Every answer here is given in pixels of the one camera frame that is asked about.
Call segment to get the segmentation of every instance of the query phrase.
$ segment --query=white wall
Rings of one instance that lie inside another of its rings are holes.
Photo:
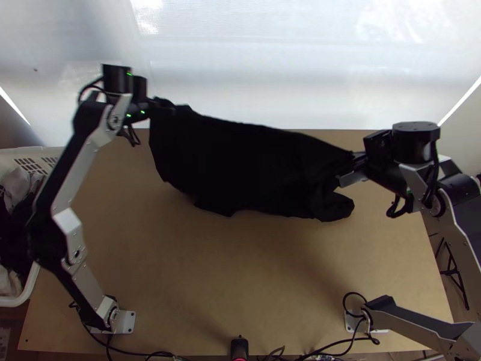
[[[481,173],[481,78],[441,120],[438,152],[451,157],[463,173]]]
[[[481,2],[14,0],[0,11],[0,87],[65,144],[100,63],[149,95],[281,128],[437,122],[481,75]]]

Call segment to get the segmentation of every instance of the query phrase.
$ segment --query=fabric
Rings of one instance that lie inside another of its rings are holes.
[[[36,193],[44,177],[39,173],[29,174],[20,167],[5,174],[0,180],[0,185],[5,189],[4,202],[7,211],[11,213],[28,193]]]
[[[354,203],[334,192],[352,152],[296,132],[205,117],[156,99],[149,145],[165,182],[227,217],[250,209],[334,221]]]
[[[26,280],[32,265],[23,228],[32,215],[34,200],[35,194],[29,193],[11,214],[3,212],[0,218],[0,264],[17,272],[22,282]]]
[[[25,198],[30,189],[30,175],[18,167],[5,174],[0,184],[5,188],[4,202],[8,212]]]
[[[32,215],[32,204],[44,179],[43,174],[16,168],[0,182],[5,191],[4,201],[0,201],[0,264],[10,272],[11,295],[21,292],[18,285],[25,284],[32,265],[23,228]]]

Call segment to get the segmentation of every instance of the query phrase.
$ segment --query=robotic arm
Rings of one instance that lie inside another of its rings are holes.
[[[128,67],[103,65],[106,102],[93,91],[79,104],[74,134],[34,202],[26,226],[31,255],[55,274],[75,302],[81,321],[91,333],[132,333],[135,312],[121,310],[113,296],[104,294],[87,263],[82,223],[70,205],[99,148],[116,135],[138,139],[132,123],[146,119],[151,106],[147,81]],[[97,88],[94,83],[89,87]],[[441,236],[452,250],[470,303],[481,318],[481,189],[447,157],[438,157],[436,124],[398,123],[392,130],[364,138],[366,151],[356,153],[353,170],[339,176],[346,187],[371,179],[395,193],[389,217],[420,211],[428,234]],[[438,180],[438,172],[444,177]],[[405,200],[401,210],[396,208]],[[363,305],[372,329],[391,329],[443,353],[448,361],[481,358],[481,322],[450,324],[396,306],[383,296]]]
[[[389,217],[420,211],[428,235],[446,242],[460,273],[469,303],[481,318],[481,188],[461,173],[448,157],[437,155],[440,129],[434,123],[398,123],[390,131],[364,138],[365,153],[358,155],[356,169],[339,177],[342,187],[371,179],[396,194]],[[438,180],[438,172],[444,176]],[[400,198],[405,205],[396,211]],[[446,360],[479,360],[481,322],[449,324],[403,309],[394,299],[382,296],[363,309],[373,329],[391,329],[433,350]]]

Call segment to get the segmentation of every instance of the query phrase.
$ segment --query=brown tabletop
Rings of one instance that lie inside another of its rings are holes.
[[[419,214],[385,216],[394,198],[373,182],[340,190],[356,208],[340,221],[202,211],[161,181],[148,146],[124,139],[104,147],[74,201],[84,224],[88,263],[104,292],[135,310],[134,333],[114,337],[127,350],[225,355],[243,335],[251,354],[285,345],[301,354],[349,338],[342,297],[392,295],[399,306],[452,321]],[[347,149],[366,131],[306,131]],[[19,348],[102,353],[82,328],[68,293],[42,271]],[[421,350],[394,332],[380,346],[352,352]],[[333,348],[344,350],[346,345]]]

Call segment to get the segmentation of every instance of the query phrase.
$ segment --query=black cloth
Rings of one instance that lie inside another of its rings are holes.
[[[164,182],[201,209],[232,216],[243,209],[334,221],[354,203],[334,192],[352,152],[308,135],[201,116],[156,99],[149,145]]]
[[[17,272],[23,284],[32,267],[24,227],[32,216],[34,200],[35,194],[29,193],[9,214],[3,199],[0,199],[0,263],[6,269]]]

